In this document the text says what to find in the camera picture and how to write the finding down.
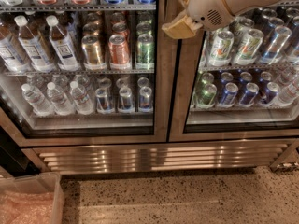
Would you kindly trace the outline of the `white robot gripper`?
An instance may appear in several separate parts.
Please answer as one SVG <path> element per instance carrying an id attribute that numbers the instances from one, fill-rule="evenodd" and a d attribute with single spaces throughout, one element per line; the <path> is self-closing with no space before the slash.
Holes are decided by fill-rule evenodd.
<path id="1" fill-rule="evenodd" d="M 229 25 L 236 16 L 259 7 L 271 7 L 287 0 L 178 0 L 178 14 L 162 30 L 173 39 L 187 39 L 196 35 L 203 25 L 206 31 Z"/>

